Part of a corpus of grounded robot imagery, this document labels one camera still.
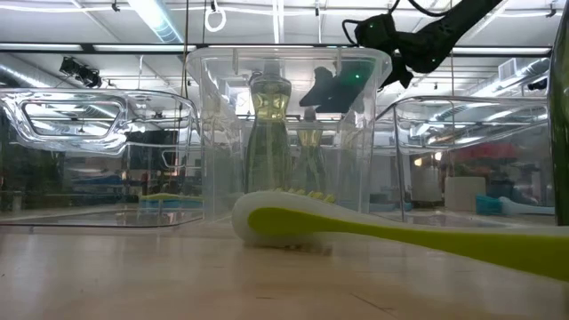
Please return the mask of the black ceiling device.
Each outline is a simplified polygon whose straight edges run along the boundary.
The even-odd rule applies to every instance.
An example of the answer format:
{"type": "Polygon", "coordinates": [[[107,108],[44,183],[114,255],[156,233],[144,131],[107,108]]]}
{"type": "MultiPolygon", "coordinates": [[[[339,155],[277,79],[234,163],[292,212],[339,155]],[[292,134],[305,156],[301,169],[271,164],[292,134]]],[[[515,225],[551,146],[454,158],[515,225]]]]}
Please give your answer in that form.
{"type": "Polygon", "coordinates": [[[91,68],[72,57],[64,57],[60,64],[60,72],[72,77],[87,88],[100,88],[102,79],[100,71],[91,68]]]}

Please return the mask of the grey ceiling duct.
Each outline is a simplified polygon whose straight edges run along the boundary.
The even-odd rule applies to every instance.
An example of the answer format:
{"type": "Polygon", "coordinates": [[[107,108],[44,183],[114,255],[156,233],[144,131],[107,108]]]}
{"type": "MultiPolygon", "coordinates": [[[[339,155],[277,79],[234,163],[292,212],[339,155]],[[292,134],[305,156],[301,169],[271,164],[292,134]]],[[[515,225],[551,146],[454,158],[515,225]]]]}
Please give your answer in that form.
{"type": "Polygon", "coordinates": [[[496,80],[493,80],[488,86],[477,92],[477,94],[483,97],[496,97],[507,90],[515,89],[516,87],[528,83],[530,80],[544,76],[549,71],[550,58],[539,58],[536,60],[516,59],[517,74],[515,77],[503,82],[497,77],[496,80]]]}

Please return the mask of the ceiling air vent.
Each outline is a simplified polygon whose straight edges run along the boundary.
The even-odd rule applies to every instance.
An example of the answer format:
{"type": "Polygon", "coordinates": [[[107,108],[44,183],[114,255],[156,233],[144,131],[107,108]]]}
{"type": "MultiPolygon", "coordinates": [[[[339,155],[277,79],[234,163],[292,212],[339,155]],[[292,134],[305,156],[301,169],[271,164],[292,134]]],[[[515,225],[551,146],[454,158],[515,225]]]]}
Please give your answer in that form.
{"type": "Polygon", "coordinates": [[[498,77],[501,82],[515,77],[517,74],[517,59],[512,58],[498,66],[498,77]]]}

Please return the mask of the long ceiling light bar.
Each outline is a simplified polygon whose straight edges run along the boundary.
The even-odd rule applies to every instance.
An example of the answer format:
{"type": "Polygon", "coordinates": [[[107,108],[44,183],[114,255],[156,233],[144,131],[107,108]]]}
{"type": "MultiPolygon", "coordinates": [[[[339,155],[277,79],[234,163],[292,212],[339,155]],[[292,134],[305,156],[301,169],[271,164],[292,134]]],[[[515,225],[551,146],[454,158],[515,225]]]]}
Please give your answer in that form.
{"type": "MultiPolygon", "coordinates": [[[[349,48],[347,44],[97,44],[97,43],[24,43],[0,42],[0,52],[14,53],[69,53],[82,54],[182,54],[198,48],[269,48],[269,49],[308,49],[308,48],[349,48]]],[[[550,46],[456,46],[451,50],[454,56],[517,56],[542,57],[552,52],[550,46]]]]}

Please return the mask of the shallow clear plastic bin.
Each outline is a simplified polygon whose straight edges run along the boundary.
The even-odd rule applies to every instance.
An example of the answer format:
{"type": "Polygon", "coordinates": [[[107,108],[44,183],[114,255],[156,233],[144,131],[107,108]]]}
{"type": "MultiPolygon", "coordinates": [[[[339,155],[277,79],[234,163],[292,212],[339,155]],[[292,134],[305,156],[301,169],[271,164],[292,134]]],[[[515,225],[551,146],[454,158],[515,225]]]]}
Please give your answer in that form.
{"type": "Polygon", "coordinates": [[[445,227],[548,227],[553,216],[479,215],[445,208],[446,177],[483,177],[485,196],[554,207],[549,111],[543,98],[416,96],[375,121],[371,203],[381,217],[445,227]],[[405,212],[404,203],[413,209],[405,212]]]}

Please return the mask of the tall clear plastic bin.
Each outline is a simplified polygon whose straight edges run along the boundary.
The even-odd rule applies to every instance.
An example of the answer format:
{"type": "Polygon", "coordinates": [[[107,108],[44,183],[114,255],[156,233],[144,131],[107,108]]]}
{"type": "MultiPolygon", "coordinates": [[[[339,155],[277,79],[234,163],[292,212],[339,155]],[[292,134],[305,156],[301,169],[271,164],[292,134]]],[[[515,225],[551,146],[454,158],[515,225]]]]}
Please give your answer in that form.
{"type": "Polygon", "coordinates": [[[270,61],[281,65],[281,75],[292,84],[286,110],[286,130],[292,156],[291,186],[300,154],[297,131],[303,126],[300,99],[315,83],[314,69],[325,67],[337,75],[349,61],[375,61],[361,93],[364,108],[345,113],[317,113],[323,130],[326,194],[338,205],[368,212],[370,201],[373,130],[378,86],[391,71],[390,57],[373,49],[202,48],[188,57],[187,68],[199,86],[203,146],[204,213],[208,220],[228,215],[245,191],[245,158],[255,119],[250,79],[270,61]]]}

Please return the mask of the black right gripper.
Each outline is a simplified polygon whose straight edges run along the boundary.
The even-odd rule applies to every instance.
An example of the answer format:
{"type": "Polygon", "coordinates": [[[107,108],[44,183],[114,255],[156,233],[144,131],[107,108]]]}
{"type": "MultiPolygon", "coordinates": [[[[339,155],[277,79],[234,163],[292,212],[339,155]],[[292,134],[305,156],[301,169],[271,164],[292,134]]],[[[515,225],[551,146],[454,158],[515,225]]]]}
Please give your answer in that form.
{"type": "MultiPolygon", "coordinates": [[[[383,72],[385,79],[378,86],[378,90],[394,82],[399,82],[407,88],[413,79],[413,74],[407,70],[404,60],[400,55],[391,58],[391,71],[383,72]]],[[[361,93],[373,74],[375,61],[359,60],[345,63],[345,80],[348,86],[345,93],[346,109],[353,107],[355,111],[364,108],[361,93]]],[[[343,111],[344,103],[341,100],[342,87],[334,82],[333,72],[325,67],[314,69],[315,83],[311,89],[301,98],[301,107],[317,106],[316,111],[343,111]]]]}

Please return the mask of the dark blue sponge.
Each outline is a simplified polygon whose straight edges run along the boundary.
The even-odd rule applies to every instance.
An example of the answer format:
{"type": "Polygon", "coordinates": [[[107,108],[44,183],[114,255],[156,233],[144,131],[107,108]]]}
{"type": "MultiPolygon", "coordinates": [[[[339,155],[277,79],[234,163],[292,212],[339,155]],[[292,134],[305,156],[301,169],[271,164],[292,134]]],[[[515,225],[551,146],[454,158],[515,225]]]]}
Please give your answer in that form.
{"type": "Polygon", "coordinates": [[[139,205],[145,208],[162,208],[166,209],[199,209],[203,207],[203,202],[192,199],[143,199],[139,201],[139,205]]]}

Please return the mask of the blue dish brush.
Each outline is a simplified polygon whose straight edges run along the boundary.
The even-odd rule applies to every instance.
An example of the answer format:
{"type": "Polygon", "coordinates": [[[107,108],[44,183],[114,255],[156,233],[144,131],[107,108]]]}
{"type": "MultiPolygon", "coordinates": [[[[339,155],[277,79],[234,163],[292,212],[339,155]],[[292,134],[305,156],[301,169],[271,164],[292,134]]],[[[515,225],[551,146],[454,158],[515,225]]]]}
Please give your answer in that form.
{"type": "Polygon", "coordinates": [[[490,196],[476,196],[476,213],[479,215],[518,215],[536,214],[553,216],[554,207],[519,204],[505,196],[493,198],[490,196]]]}

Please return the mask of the silver ceiling duct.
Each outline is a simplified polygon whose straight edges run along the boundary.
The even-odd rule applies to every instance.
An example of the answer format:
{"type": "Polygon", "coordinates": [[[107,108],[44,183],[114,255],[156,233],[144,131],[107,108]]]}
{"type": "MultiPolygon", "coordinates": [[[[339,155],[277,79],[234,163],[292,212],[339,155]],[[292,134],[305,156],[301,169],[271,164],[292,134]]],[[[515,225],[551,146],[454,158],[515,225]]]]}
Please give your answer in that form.
{"type": "Polygon", "coordinates": [[[166,44],[184,42],[162,0],[127,0],[127,2],[160,42],[166,44]]]}

